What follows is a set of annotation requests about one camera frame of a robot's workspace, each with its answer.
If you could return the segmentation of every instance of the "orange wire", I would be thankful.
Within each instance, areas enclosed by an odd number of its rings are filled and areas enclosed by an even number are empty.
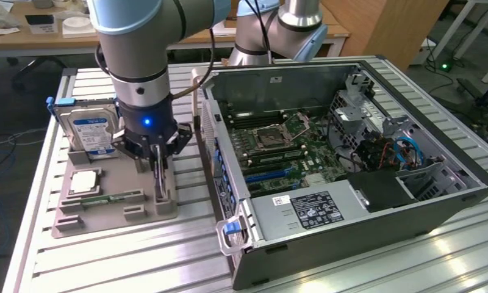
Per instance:
[[[386,147],[388,147],[390,144],[392,144],[390,142],[386,142],[386,143],[385,143],[385,146],[382,147],[381,160],[380,160],[380,165],[377,166],[377,169],[380,169],[380,168],[381,168],[381,166],[382,166],[382,159],[385,158]]]

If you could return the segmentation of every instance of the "power supply label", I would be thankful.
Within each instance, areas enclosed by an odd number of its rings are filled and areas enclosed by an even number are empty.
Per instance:
[[[326,191],[292,198],[290,204],[305,229],[342,221],[338,207]]]
[[[109,154],[114,151],[110,142],[112,135],[106,131],[108,120],[105,118],[74,120],[74,128],[82,148],[90,154]]]

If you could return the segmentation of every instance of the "blue pcie slot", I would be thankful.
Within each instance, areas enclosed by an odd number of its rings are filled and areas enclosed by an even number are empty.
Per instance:
[[[262,175],[248,176],[245,178],[245,182],[246,183],[253,183],[253,182],[258,182],[258,181],[285,177],[289,174],[290,169],[292,168],[288,168],[288,169],[280,170],[280,171],[274,171],[274,172],[270,172],[270,173],[265,173]]]

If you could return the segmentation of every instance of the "metal slotted table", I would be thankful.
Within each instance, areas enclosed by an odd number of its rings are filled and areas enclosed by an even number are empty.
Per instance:
[[[356,57],[340,60],[357,60]],[[362,59],[488,171],[488,145],[392,64]],[[170,65],[172,93],[190,85],[190,70]],[[112,96],[100,69],[63,76],[58,96]],[[392,116],[402,111],[374,97]],[[190,96],[174,101],[178,122],[192,121]],[[67,141],[50,120],[3,292],[232,292],[218,250],[213,209],[196,141],[174,156],[178,217],[53,239],[50,226],[67,161]],[[488,292],[488,198],[428,235],[385,246],[240,292]]]

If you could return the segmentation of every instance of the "paper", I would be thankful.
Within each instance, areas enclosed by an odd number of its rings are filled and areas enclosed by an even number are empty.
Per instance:
[[[0,6],[6,10],[6,12],[10,12],[10,9],[13,8],[13,5],[14,4],[11,4],[11,3],[0,1]]]
[[[225,27],[224,26],[224,22],[218,22],[213,27],[213,35],[221,37],[222,35],[234,35],[237,33],[237,29],[230,28],[230,27]]]
[[[11,29],[0,29],[0,35],[7,35],[11,34],[13,32],[18,32],[18,28],[13,27]]]

